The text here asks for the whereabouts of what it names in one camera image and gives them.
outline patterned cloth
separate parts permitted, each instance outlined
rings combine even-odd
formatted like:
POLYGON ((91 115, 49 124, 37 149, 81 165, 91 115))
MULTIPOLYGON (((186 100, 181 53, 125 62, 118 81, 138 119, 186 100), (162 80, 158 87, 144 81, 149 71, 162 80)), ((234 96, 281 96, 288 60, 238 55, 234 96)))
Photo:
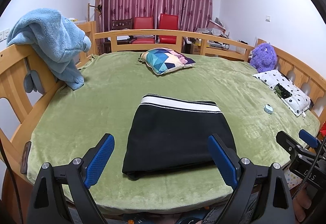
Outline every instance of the patterned cloth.
POLYGON ((142 53, 138 60, 146 62, 147 66, 151 67, 156 75, 189 68, 195 64, 195 61, 191 58, 166 48, 149 50, 142 53))
POLYGON ((284 169, 284 175, 285 175, 285 179, 287 182, 287 186, 289 187, 289 189, 292 189, 292 188, 296 187, 299 183, 301 183, 302 179, 299 176, 296 176, 295 174, 290 172, 290 169, 289 169, 290 165, 288 165, 284 169))
POLYGON ((253 76, 273 90, 295 116, 298 117, 309 109, 309 96, 277 69, 254 74, 253 76))

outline small blue object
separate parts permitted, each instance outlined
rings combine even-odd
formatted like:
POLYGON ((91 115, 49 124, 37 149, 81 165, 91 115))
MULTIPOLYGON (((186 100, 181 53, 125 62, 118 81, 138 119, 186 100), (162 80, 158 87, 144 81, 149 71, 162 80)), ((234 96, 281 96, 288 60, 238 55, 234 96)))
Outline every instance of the small blue object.
POLYGON ((114 149, 115 138, 112 135, 109 135, 86 170, 84 184, 87 189, 91 188, 92 185, 97 184, 97 181, 99 180, 114 149))
POLYGON ((318 139, 316 139, 314 136, 310 135, 304 129, 301 129, 299 131, 299 138, 301 138, 304 142, 306 142, 310 147, 312 147, 314 149, 318 147, 318 139))
POLYGON ((208 137, 208 150, 213 158, 218 170, 226 185, 231 186, 233 190, 237 188, 238 181, 236 177, 236 170, 230 161, 229 157, 223 151, 219 143, 213 136, 208 137))

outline wooden bed frame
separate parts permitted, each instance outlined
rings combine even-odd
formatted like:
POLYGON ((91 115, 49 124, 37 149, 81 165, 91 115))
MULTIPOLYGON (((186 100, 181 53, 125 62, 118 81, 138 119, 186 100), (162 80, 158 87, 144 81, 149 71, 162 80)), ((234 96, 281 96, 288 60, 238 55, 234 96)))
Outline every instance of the wooden bed frame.
MULTIPOLYGON (((229 45, 234 45, 243 49, 242 53, 230 52, 219 49, 210 48, 209 46, 202 45, 200 54, 214 54, 222 56, 230 60, 239 60, 247 62, 250 51, 253 50, 253 46, 243 44, 237 41, 213 36, 201 33, 194 33, 188 31, 171 31, 171 30, 128 30, 128 31, 110 31, 96 33, 96 23, 86 22, 78 25, 80 29, 85 31, 92 42, 92 46, 89 52, 81 52, 79 54, 79 62, 77 67, 83 66, 92 54, 97 54, 96 39, 111 38, 112 52, 128 51, 128 50, 149 50, 156 47, 166 47, 175 51, 181 52, 183 37, 192 37, 202 40, 202 43, 206 43, 207 40, 223 42, 229 45), (173 35, 176 36, 176 44, 117 44, 117 36, 128 35, 173 35)), ((257 44, 261 44, 264 41, 259 39, 257 44)), ((297 59, 296 57, 282 51, 279 48, 275 48, 278 56, 279 70, 287 75, 289 71, 293 71, 295 74, 294 83, 298 87, 304 83, 310 86, 310 94, 308 94, 313 102, 316 102, 318 98, 323 97, 326 91, 326 80, 320 76, 316 71, 307 66, 305 63, 297 59)), ((32 186, 28 181, 26 175, 20 173, 20 165, 22 160, 23 149, 25 143, 30 141, 33 130, 43 115, 52 97, 56 91, 62 87, 64 83, 62 81, 55 81, 55 78, 51 71, 48 69, 45 62, 36 54, 30 45, 12 45, 0 52, 0 98, 6 98, 13 111, 15 112, 20 125, 16 129, 11 140, 9 140, 2 130, 0 129, 0 138, 4 146, 7 158, 11 164, 11 167, 16 174, 16 179, 20 183, 20 192, 23 196, 26 196, 27 205, 29 201, 30 191, 32 186), (26 62, 28 62, 30 69, 38 72, 41 83, 45 90, 43 96, 35 103, 31 105, 26 92, 23 87, 23 79, 27 73, 26 62)), ((326 121, 326 107, 323 108, 321 114, 318 116, 314 110, 312 110, 315 116, 323 124, 326 121)), ((3 184, 3 201, 10 204, 11 212, 16 210, 16 200, 13 195, 12 187, 10 187, 10 180, 8 175, 5 176, 3 184)), ((27 213, 27 205, 24 207, 24 215, 27 213)))

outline human hand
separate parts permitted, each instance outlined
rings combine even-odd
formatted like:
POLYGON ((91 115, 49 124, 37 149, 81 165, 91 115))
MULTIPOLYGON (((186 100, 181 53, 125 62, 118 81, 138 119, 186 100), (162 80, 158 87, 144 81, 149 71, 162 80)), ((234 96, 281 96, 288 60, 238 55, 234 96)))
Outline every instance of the human hand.
POLYGON ((298 195, 295 199, 293 199, 293 208, 294 208, 294 214, 296 218, 296 224, 299 224, 300 222, 304 221, 306 215, 304 212, 304 208, 308 209, 311 206, 311 199, 307 195, 307 186, 308 184, 305 183, 303 188, 300 190, 298 195))

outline wall socket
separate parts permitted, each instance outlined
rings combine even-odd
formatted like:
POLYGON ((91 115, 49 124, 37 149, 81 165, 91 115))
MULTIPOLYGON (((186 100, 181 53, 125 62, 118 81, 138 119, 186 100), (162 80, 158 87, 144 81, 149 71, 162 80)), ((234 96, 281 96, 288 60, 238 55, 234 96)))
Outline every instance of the wall socket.
POLYGON ((9 33, 10 33, 10 29, 9 29, 9 28, 8 28, 8 29, 5 29, 5 30, 3 31, 3 39, 7 39, 9 33))

